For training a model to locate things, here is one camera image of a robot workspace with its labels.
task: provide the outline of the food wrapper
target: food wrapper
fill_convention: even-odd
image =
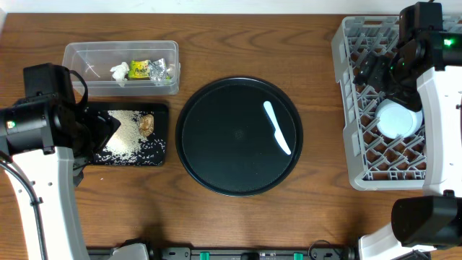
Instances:
[[[148,79],[149,78],[149,64],[150,60],[146,61],[131,61],[130,71],[128,72],[128,78],[130,79]]]
[[[170,79],[164,58],[149,63],[149,78],[154,82],[161,82],[166,79]]]

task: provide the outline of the dish rack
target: dish rack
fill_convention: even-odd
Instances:
[[[462,16],[444,16],[443,27],[462,33]],[[385,93],[353,84],[369,52],[394,57],[398,16],[346,17],[332,39],[336,81],[344,104],[343,130],[348,176],[360,191],[421,189],[427,167],[425,127],[407,138],[389,139],[377,129],[375,109]]]

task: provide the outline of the white plastic knife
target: white plastic knife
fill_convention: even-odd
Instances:
[[[274,137],[276,138],[277,143],[284,150],[285,153],[290,155],[291,152],[290,152],[289,146],[287,145],[286,139],[284,139],[281,129],[279,128],[279,124],[277,123],[276,115],[274,114],[274,110],[273,110],[273,106],[271,105],[271,102],[269,101],[263,102],[263,107],[265,108],[266,114],[268,114],[269,119],[273,123]]]

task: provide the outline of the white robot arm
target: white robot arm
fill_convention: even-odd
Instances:
[[[439,3],[417,3],[400,13],[393,59],[370,54],[358,84],[379,87],[410,110],[423,109],[427,146],[424,197],[400,199],[391,223],[359,240],[360,259],[400,259],[412,251],[461,244],[461,35],[443,30]]]
[[[75,103],[62,66],[25,68],[26,99],[0,110],[0,158],[16,194],[29,259],[90,260],[74,185],[120,122]],[[111,260],[149,260],[143,243],[117,248]]]
[[[462,67],[447,66],[445,71],[429,69],[417,80],[417,90],[425,118],[427,174],[424,195],[443,196],[452,190],[462,197],[461,104]],[[395,259],[414,250],[433,251],[434,246],[403,247],[391,223],[359,240],[361,259]]]

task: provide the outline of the green connector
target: green connector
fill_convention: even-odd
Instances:
[[[303,260],[303,253],[294,253],[294,260]]]
[[[453,45],[456,41],[454,39],[444,39],[444,44],[447,46],[447,47],[450,47],[451,45]]]
[[[199,256],[200,260],[210,260],[210,253],[209,252],[201,252]]]

